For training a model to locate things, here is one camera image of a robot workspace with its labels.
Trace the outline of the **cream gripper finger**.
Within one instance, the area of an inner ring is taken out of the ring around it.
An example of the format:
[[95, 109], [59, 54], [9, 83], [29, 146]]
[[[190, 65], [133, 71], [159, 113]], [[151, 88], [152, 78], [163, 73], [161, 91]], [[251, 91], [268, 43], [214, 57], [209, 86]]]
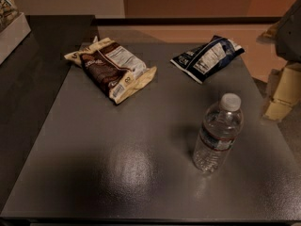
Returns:
[[282, 121], [301, 100], [301, 64], [288, 62], [280, 71], [273, 69], [266, 87], [263, 116]]

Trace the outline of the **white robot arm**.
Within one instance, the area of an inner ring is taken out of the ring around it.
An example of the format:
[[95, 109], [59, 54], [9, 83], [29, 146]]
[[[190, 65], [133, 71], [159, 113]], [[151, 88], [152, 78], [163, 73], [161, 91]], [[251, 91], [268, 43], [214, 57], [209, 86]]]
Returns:
[[301, 99], [301, 0], [296, 0], [283, 17], [261, 34], [275, 43], [276, 54], [287, 61], [272, 70], [266, 86], [263, 116], [282, 121]]

